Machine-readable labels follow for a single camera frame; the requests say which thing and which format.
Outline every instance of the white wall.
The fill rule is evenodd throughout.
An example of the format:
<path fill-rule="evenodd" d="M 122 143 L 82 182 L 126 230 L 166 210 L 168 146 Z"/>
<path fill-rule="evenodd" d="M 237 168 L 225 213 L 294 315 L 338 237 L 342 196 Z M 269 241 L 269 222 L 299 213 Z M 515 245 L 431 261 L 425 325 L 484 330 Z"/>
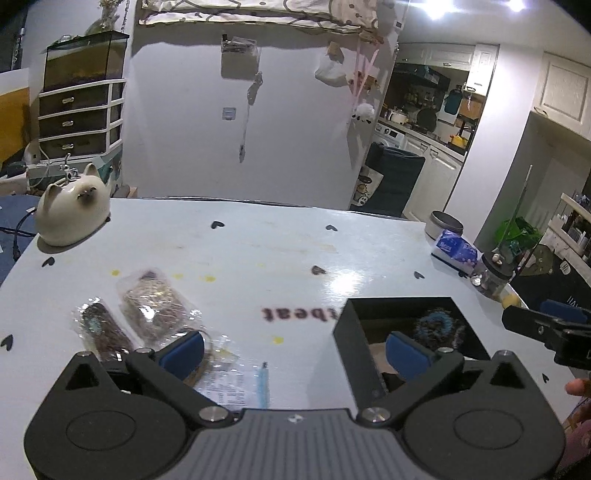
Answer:
<path fill-rule="evenodd" d="M 445 211 L 474 241 L 511 168 L 530 114 L 542 50 L 501 44 L 472 147 Z"/>
<path fill-rule="evenodd" d="M 481 251 L 496 247 L 494 234 L 503 221 L 511 218 L 530 165 L 533 165 L 533 169 L 519 215 L 525 216 L 526 220 L 534 225 L 538 222 L 542 213 L 538 206 L 534 207 L 534 203 L 540 194 L 540 186 L 547 177 L 548 167 L 554 154 L 554 147 L 546 141 L 535 114 L 531 113 L 501 191 L 476 239 L 475 244 Z M 558 200 L 554 198 L 550 201 L 554 202 L 553 208 L 556 208 Z"/>
<path fill-rule="evenodd" d="M 29 86 L 29 69 L 11 70 L 0 73 L 0 95 Z"/>
<path fill-rule="evenodd" d="M 569 196 L 573 196 L 574 192 L 581 193 L 590 170 L 591 162 L 588 157 L 582 157 L 567 148 L 555 150 L 525 218 L 544 231 L 556 212 L 560 196 L 563 193 Z"/>
<path fill-rule="evenodd" d="M 29 12 L 24 61 L 39 86 L 43 55 L 38 52 L 64 33 L 83 33 L 100 15 L 94 2 L 79 4 L 40 0 Z M 401 14 L 404 8 L 397 10 Z M 385 43 L 372 75 L 382 88 L 398 37 L 392 28 L 394 17 L 394 10 L 380 6 Z M 346 70 L 352 72 L 355 38 L 278 26 L 140 27 L 133 17 L 128 29 L 133 39 L 126 65 L 123 170 L 126 182 L 138 186 L 141 196 L 348 207 L 374 126 L 353 123 L 348 130 L 349 88 L 327 86 L 314 78 L 314 71 L 329 40 L 336 40 L 343 47 Z M 238 152 L 252 81 L 222 77 L 222 32 L 253 38 L 262 47 L 264 84 L 251 108 L 242 164 Z M 365 45 L 363 52 L 370 57 L 372 49 Z M 381 98 L 381 92 L 374 92 L 368 101 L 378 108 Z M 236 120 L 222 120 L 227 106 L 237 108 Z"/>

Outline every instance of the table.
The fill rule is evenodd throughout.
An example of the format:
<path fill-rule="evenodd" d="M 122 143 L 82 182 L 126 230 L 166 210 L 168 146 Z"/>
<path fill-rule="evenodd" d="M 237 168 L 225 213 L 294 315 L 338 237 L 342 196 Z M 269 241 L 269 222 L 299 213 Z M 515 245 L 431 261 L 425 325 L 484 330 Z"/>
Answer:
<path fill-rule="evenodd" d="M 167 275 L 207 327 L 229 335 L 241 358 L 268 362 L 272 408 L 346 407 L 355 414 L 328 309 L 340 311 L 348 297 L 393 296 L 452 297 L 489 354 L 517 353 L 559 418 L 577 403 L 564 392 L 569 369 L 538 342 L 507 332 L 501 305 L 430 255 L 422 223 L 183 200 L 113 199 L 111 213 L 74 248 L 47 253 L 33 241 L 0 288 L 0 337 L 14 337 L 11 351 L 0 350 L 3 478 L 33 479 L 22 436 L 58 374 L 83 349 L 72 311 L 101 297 L 121 317 L 116 282 L 148 267 Z M 54 265 L 42 267 L 50 255 Z M 314 266 L 326 273 L 314 275 Z M 281 320 L 276 309 L 323 309 L 328 320 Z"/>

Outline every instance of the light switch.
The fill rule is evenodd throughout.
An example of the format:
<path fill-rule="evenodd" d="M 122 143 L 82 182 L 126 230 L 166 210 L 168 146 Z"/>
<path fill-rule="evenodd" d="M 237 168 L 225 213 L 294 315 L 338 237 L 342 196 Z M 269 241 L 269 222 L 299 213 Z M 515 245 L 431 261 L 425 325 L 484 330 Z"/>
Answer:
<path fill-rule="evenodd" d="M 224 120 L 235 120 L 236 119 L 236 108 L 225 106 L 222 109 L 222 118 Z"/>

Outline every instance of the metal rod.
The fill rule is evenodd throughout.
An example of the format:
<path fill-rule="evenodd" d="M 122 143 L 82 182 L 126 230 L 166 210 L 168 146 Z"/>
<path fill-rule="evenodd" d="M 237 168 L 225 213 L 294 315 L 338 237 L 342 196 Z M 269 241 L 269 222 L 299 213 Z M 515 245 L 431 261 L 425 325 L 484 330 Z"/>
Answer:
<path fill-rule="evenodd" d="M 525 197 L 525 192 L 527 191 L 527 184 L 528 184 L 528 182 L 530 180 L 530 175 L 531 175 L 532 168 L 534 168 L 534 166 L 533 165 L 530 165 L 530 169 L 527 172 L 527 177 L 525 178 L 525 182 L 523 184 L 523 188 L 521 189 L 521 195 L 519 196 L 519 201 L 517 201 L 517 205 L 515 205 L 515 210 L 513 211 L 513 215 L 511 216 L 511 220 L 509 220 L 509 223 L 507 223 L 507 227 L 505 228 L 505 233 L 503 233 L 503 236 L 501 237 L 501 240 L 499 241 L 499 244 L 492 251 L 494 254 L 497 254 L 497 253 L 499 253 L 501 251 L 501 245 L 505 241 L 505 238 L 507 237 L 507 234 L 509 233 L 509 228 L 511 228 L 511 224 L 513 222 L 515 222 L 515 219 L 517 218 L 517 213 L 519 212 L 519 208 L 521 207 L 521 203 L 523 202 L 523 199 Z"/>

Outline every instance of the drawer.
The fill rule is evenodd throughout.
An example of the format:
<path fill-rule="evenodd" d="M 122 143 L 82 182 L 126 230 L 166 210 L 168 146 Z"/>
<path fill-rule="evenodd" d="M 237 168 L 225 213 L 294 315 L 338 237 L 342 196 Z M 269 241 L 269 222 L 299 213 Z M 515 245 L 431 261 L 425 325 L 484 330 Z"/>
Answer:
<path fill-rule="evenodd" d="M 114 144 L 120 138 L 121 138 L 121 125 L 119 125 L 118 127 L 112 128 L 109 131 L 109 145 Z"/>
<path fill-rule="evenodd" d="M 88 112 L 41 119 L 39 120 L 39 135 L 41 138 L 56 137 L 58 135 L 102 130 L 106 127 L 107 109 L 103 108 L 101 110 L 90 110 Z"/>
<path fill-rule="evenodd" d="M 63 158 L 66 154 L 96 155 L 106 151 L 106 134 L 79 135 L 39 142 L 40 147 L 50 159 Z"/>
<path fill-rule="evenodd" d="M 123 110 L 123 103 L 111 107 L 111 123 L 121 118 L 121 110 Z"/>
<path fill-rule="evenodd" d="M 109 101 L 109 85 L 70 90 L 39 98 L 39 116 L 67 112 L 79 108 L 106 105 Z"/>
<path fill-rule="evenodd" d="M 118 82 L 113 84 L 113 93 L 111 94 L 111 100 L 119 100 L 123 97 L 123 89 L 125 88 L 125 82 Z"/>

